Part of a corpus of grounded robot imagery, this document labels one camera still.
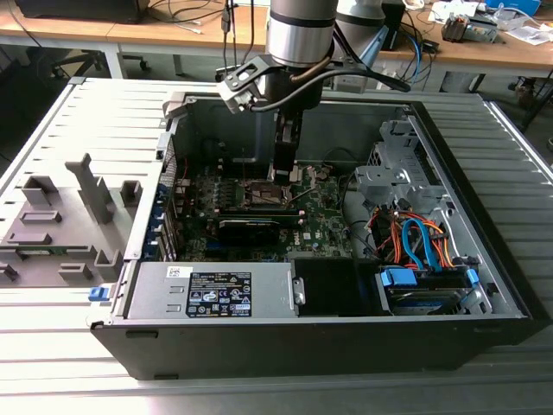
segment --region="warning label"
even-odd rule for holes
[[[251,273],[191,273],[187,316],[251,317]]]

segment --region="blue latch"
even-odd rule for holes
[[[387,268],[380,273],[382,285],[416,285],[415,273],[407,268]]]
[[[92,287],[88,293],[88,301],[108,301],[110,298],[110,289],[106,287]]]
[[[473,270],[472,268],[467,270],[467,277],[470,281],[470,284],[472,284],[473,286],[480,282],[480,279],[478,278],[478,272],[476,272],[476,270]]]

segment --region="office chair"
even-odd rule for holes
[[[83,50],[83,54],[79,54],[77,56],[72,56],[71,58],[66,58],[61,61],[56,61],[52,64],[52,75],[60,80],[63,78],[64,72],[60,68],[63,65],[69,65],[72,63],[81,63],[82,65],[77,69],[74,76],[83,76],[85,72],[88,70],[89,67],[94,65],[97,71],[101,71],[103,67],[109,69],[107,65],[107,60],[105,59],[105,55],[102,52],[96,51],[96,50]],[[132,54],[124,54],[123,59],[129,60],[129,61],[140,61],[140,68],[147,72],[150,70],[150,67],[148,66],[148,62],[144,60],[142,56],[136,56]]]

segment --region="black cable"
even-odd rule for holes
[[[322,161],[321,161],[321,164],[325,164],[326,161],[327,161],[327,158],[328,156],[330,156],[332,153],[334,153],[335,151],[343,151],[345,152],[346,154],[348,154],[356,163],[359,163],[359,160],[357,159],[357,157],[352,153],[351,150],[347,149],[346,147],[333,147],[332,149],[328,150],[325,155],[322,157]]]
[[[340,201],[339,201],[340,213],[342,215],[342,219],[344,220],[344,223],[348,227],[350,227],[350,225],[349,225],[349,223],[347,223],[346,213],[344,212],[344,205],[345,205],[344,202],[346,201],[347,187],[349,186],[349,182],[353,179],[354,176],[355,176],[355,170],[352,171],[352,174],[349,175],[349,177],[346,179],[346,186],[344,186],[344,191],[342,192],[342,195],[341,195],[341,198],[340,198]]]
[[[401,31],[398,31],[398,33],[400,33],[400,34],[402,34],[402,35],[404,35],[404,36],[409,36],[409,35],[410,35],[409,33],[404,33],[404,32],[401,32]],[[409,48],[410,48],[411,50],[413,50],[412,46],[413,46],[412,43],[409,42]],[[413,65],[413,62],[414,62],[415,59],[416,59],[416,50],[413,50],[413,53],[414,53],[414,54],[413,54],[413,57],[412,57],[411,60],[409,61],[409,65],[407,65],[407,67],[405,68],[404,74],[401,75],[401,76],[399,77],[400,80],[407,81],[407,79],[405,78],[405,76],[407,76],[407,73],[409,72],[409,70],[410,70],[410,68],[411,68],[411,65]]]
[[[232,25],[232,51],[234,53],[234,67],[238,67],[238,59],[236,55],[236,24],[234,23],[234,0],[231,2],[231,25]]]
[[[255,41],[255,18],[254,18],[254,9],[253,9],[253,0],[250,0],[250,29],[251,29],[251,37],[250,37],[250,46],[248,47],[248,50],[245,51],[244,58],[242,59],[242,65],[245,64],[246,60],[248,59],[248,54],[250,54],[251,50],[253,49],[253,42]]]
[[[332,71],[328,71],[326,73],[321,73],[320,75],[315,76],[312,80],[306,82],[299,88],[297,88],[294,92],[292,92],[287,97],[281,99],[280,101],[277,101],[273,104],[268,104],[264,106],[250,106],[250,111],[252,112],[267,112],[276,110],[280,106],[286,104],[291,99],[296,97],[297,95],[303,93],[306,89],[310,88],[312,85],[316,84],[317,82],[321,82],[322,80],[327,80],[328,78],[333,78],[334,76],[341,76],[341,75],[357,75],[357,76],[364,76],[366,78],[373,78],[374,80],[377,80],[379,82],[382,82],[386,86],[397,89],[398,91],[407,93],[410,91],[410,86],[403,83],[401,80],[396,80],[394,78],[391,78],[389,76],[383,75],[381,73],[373,72],[371,69],[334,69]]]
[[[4,154],[0,153],[0,157],[3,158],[6,162],[13,163],[11,158],[6,157]]]
[[[538,97],[540,93],[542,93],[543,89],[545,88],[545,86],[547,85],[547,82],[548,80],[551,78],[551,75],[553,74],[553,68],[551,68],[549,74],[547,75],[547,78],[545,78],[545,81],[543,82],[542,84],[542,87],[539,88],[539,91],[537,91],[537,94],[536,96]]]
[[[154,15],[152,15],[149,10],[148,10],[148,16],[150,16],[152,19],[154,20],[157,20],[158,22],[163,22],[163,23],[188,23],[188,22],[194,22],[196,20],[200,20],[200,19],[203,19],[205,17],[209,17],[209,16],[213,16],[213,15],[218,15],[219,13],[222,13],[223,11],[225,11],[224,9],[222,10],[214,10],[214,11],[211,11],[209,13],[206,13],[205,15],[202,15],[202,16],[197,16],[197,17],[194,17],[194,18],[190,18],[190,19],[186,19],[186,20],[163,20],[163,19],[160,19],[159,17],[156,17]]]
[[[225,76],[228,75],[228,70],[226,69],[226,37],[228,34],[225,32],[223,34],[223,65],[225,65]]]
[[[411,28],[413,29],[413,33],[414,33],[414,36],[415,36],[415,40],[416,40],[416,43],[418,43],[419,45],[421,43],[423,43],[423,34],[421,33],[421,31],[419,29],[416,28],[415,26],[415,22],[413,21],[413,17],[411,17],[411,15],[409,14],[408,11],[405,11],[405,14],[407,15],[407,17],[409,18],[409,20],[411,21]],[[421,36],[421,41],[418,41],[417,39],[417,35],[420,35]]]
[[[195,7],[184,7],[182,9],[178,9],[175,13],[173,13],[170,9],[170,3],[171,3],[171,0],[168,0],[168,6],[169,6],[169,14],[171,15],[171,17],[175,18],[175,16],[179,15],[180,13],[183,13],[185,11],[190,11],[190,10],[200,10],[200,9],[203,9],[204,7],[208,6],[210,3],[212,3],[213,0],[205,0],[205,3],[202,4],[201,6],[195,6]]]
[[[223,30],[223,64],[225,65],[225,76],[228,75],[228,69],[226,66],[226,41],[228,32],[230,31],[231,17],[228,12],[228,2],[225,0],[225,6],[223,8],[223,15],[221,17],[221,29]]]
[[[427,82],[429,81],[429,78],[430,78],[430,74],[432,73],[432,63],[434,63],[434,58],[432,57],[432,54],[429,53],[429,58],[430,58],[430,70],[429,70],[429,73],[426,75],[426,79],[424,80],[424,84],[423,84],[423,91],[424,91],[424,88],[426,88],[426,84]]]
[[[346,50],[347,55],[357,63],[363,63],[363,61],[357,56],[353,48],[350,46],[346,36],[344,35],[344,32],[342,32],[342,29],[340,29],[340,26],[338,24],[334,25],[334,33],[336,33],[336,35],[338,36],[339,43]]]
[[[41,50],[44,51],[44,55],[50,59],[53,65],[58,67],[67,76],[68,79],[71,79],[71,76],[69,75],[69,73],[67,73],[67,71],[59,63],[57,63],[54,59],[52,59],[52,57],[46,52],[46,50],[44,50],[44,47],[29,33],[27,29],[25,29],[25,26],[23,26],[23,24],[19,21],[19,19],[14,14],[14,10],[12,10],[11,8],[10,0],[6,0],[6,4],[8,5],[8,9],[10,11],[11,17],[17,22],[17,24],[23,30],[23,32],[25,32],[25,35],[27,35],[34,43],[36,43],[36,46],[38,46]]]

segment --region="desk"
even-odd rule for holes
[[[201,35],[179,28],[172,23],[158,22],[145,16],[140,24],[115,24],[112,22],[72,21],[61,19],[28,19],[24,17],[15,5],[11,3],[17,20],[45,48],[91,49],[103,52],[108,61],[112,78],[125,78],[126,73],[122,62],[122,53],[156,53],[172,54],[175,63],[180,65],[177,55],[192,56],[222,56],[223,34],[220,28],[220,15],[201,19],[201,26],[194,26],[202,31]],[[172,2],[177,10],[178,1]],[[187,2],[186,7],[205,2]],[[219,3],[208,7],[183,13],[181,18],[195,18],[211,10],[220,8]],[[159,15],[167,19],[167,6],[159,11]],[[254,51],[264,50],[265,23],[267,8],[254,9],[255,43]],[[237,49],[246,50],[250,44],[250,9],[238,7],[235,12],[237,26]],[[5,0],[0,0],[0,44],[15,46],[36,46],[10,14]],[[229,35],[228,56],[232,55],[232,35]],[[24,54],[17,56],[25,61]]]
[[[124,78],[125,71],[121,54],[159,53],[172,54],[175,57],[177,72],[180,65],[178,55],[221,56],[222,34],[218,16],[202,19],[202,35],[181,29],[172,23],[157,22],[146,16],[141,24],[126,25],[108,22],[76,22],[55,19],[27,19],[15,6],[12,9],[25,28],[39,43],[47,48],[78,48],[100,50],[105,53],[113,78]],[[194,2],[187,2],[192,7]],[[203,10],[183,13],[182,18],[194,18],[205,14],[206,10],[216,10],[219,3],[208,5]],[[167,6],[157,9],[160,17],[167,18]],[[440,51],[432,66],[432,74],[427,83],[427,91],[438,91],[443,77],[448,71],[467,73],[486,73],[497,75],[523,75],[544,77],[553,67],[553,43],[531,46],[509,35],[500,34],[501,43],[450,43],[442,40],[440,24],[433,25],[428,20],[428,11],[410,12],[416,27],[425,34],[425,38],[440,43]],[[262,51],[265,44],[265,22],[267,9],[255,8],[254,51]],[[538,13],[539,18],[553,19],[553,12]],[[237,48],[245,50],[250,41],[250,14],[248,7],[236,9]],[[23,30],[11,17],[4,0],[0,0],[0,44],[34,46]],[[407,44],[398,50],[379,54],[376,63],[385,73],[402,73],[407,62],[413,57]],[[415,85],[422,88],[423,83]]]
[[[439,91],[446,72],[545,77],[553,68],[552,42],[532,46],[500,32],[499,39],[493,44],[476,41],[452,43],[442,39],[441,24],[428,22],[428,11],[411,11],[410,15],[425,39],[440,44],[425,91]],[[539,12],[537,18],[553,20],[553,10]],[[407,16],[404,16],[404,22],[410,25]],[[385,66],[389,69],[404,67],[405,62],[412,57],[413,52],[407,43],[395,51],[382,51],[378,55],[378,59],[385,61]],[[426,61],[429,59],[427,55],[423,58]]]

